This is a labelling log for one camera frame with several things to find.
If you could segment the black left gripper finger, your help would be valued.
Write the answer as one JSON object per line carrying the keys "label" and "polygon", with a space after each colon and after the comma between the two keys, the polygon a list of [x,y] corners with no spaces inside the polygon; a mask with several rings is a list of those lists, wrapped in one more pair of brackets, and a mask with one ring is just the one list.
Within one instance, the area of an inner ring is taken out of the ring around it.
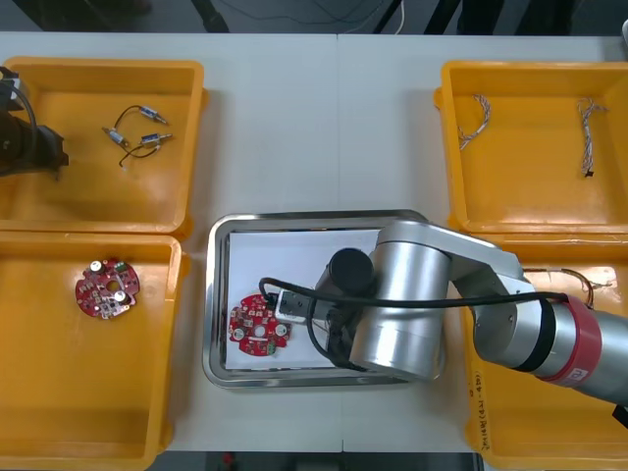
{"label": "black left gripper finger", "polygon": [[50,152],[62,152],[64,138],[47,126],[38,127],[39,137],[43,139],[43,146]]}
{"label": "black left gripper finger", "polygon": [[58,180],[60,179],[62,170],[68,167],[69,163],[69,156],[63,149],[55,150],[49,156],[46,171],[50,173],[55,180]]}

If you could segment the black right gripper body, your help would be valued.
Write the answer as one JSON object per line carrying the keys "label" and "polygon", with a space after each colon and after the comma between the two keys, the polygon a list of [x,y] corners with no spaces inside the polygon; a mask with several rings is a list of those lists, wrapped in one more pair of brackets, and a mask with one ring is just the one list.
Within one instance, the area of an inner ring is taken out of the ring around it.
{"label": "black right gripper body", "polygon": [[349,360],[360,319],[361,313],[357,310],[333,308],[328,313],[327,352],[331,362],[338,368],[362,370]]}

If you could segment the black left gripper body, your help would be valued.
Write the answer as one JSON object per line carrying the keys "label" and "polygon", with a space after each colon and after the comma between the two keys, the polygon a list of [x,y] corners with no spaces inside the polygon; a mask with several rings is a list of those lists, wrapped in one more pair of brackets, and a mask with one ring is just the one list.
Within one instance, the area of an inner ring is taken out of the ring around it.
{"label": "black left gripper body", "polygon": [[1,116],[1,176],[43,172],[45,165],[36,153],[37,132],[13,115]]}

